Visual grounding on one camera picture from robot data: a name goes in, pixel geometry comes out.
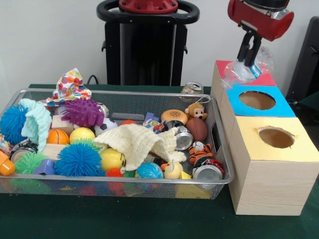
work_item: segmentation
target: green table surface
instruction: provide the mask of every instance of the green table surface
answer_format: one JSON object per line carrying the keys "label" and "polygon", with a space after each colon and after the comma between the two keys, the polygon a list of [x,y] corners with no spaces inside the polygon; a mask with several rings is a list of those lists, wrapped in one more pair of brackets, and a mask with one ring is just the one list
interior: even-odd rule
{"label": "green table surface", "polygon": [[[30,85],[54,88],[54,85]],[[181,87],[90,85],[180,92]],[[237,216],[228,187],[214,200],[0,194],[1,238],[319,238],[319,185],[299,217]]]}

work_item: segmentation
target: yellow smiley face ball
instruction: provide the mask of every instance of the yellow smiley face ball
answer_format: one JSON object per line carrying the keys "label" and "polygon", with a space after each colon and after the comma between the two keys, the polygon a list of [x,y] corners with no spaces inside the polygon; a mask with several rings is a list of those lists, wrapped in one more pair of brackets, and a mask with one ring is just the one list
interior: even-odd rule
{"label": "yellow smiley face ball", "polygon": [[122,168],[125,166],[125,157],[122,153],[113,148],[104,149],[101,153],[102,170],[108,171],[111,168]]}
{"label": "yellow smiley face ball", "polygon": [[82,139],[82,138],[95,139],[95,134],[89,128],[85,128],[85,127],[76,128],[70,134],[70,143],[73,143],[77,139]]}

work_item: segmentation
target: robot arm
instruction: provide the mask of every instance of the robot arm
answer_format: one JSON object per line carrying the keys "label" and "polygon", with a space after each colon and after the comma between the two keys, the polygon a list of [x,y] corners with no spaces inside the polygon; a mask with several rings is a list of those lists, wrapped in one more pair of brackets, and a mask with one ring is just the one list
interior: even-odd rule
{"label": "robot arm", "polygon": [[[294,13],[287,10],[289,0],[230,0],[228,15],[247,33],[237,59],[251,67],[257,56],[262,38],[274,41],[290,27]],[[254,37],[250,49],[250,40]]]}

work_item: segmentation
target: white washcloth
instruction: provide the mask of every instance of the white washcloth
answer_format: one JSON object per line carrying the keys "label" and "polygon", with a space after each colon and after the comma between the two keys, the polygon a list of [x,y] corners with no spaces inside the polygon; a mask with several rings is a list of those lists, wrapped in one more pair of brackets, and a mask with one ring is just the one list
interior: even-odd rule
{"label": "white washcloth", "polygon": [[144,161],[149,152],[169,162],[186,161],[182,152],[175,151],[177,128],[155,134],[148,128],[136,124],[125,124],[106,131],[93,141],[99,146],[111,147],[124,154],[126,171],[136,170]]}

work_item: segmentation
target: yellow box top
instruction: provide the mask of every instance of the yellow box top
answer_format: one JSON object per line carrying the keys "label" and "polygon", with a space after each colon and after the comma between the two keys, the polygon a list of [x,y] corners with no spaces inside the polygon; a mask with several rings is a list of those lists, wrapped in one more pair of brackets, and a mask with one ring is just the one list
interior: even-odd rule
{"label": "yellow box top", "polygon": [[319,152],[298,118],[236,119],[251,160],[319,162]]}

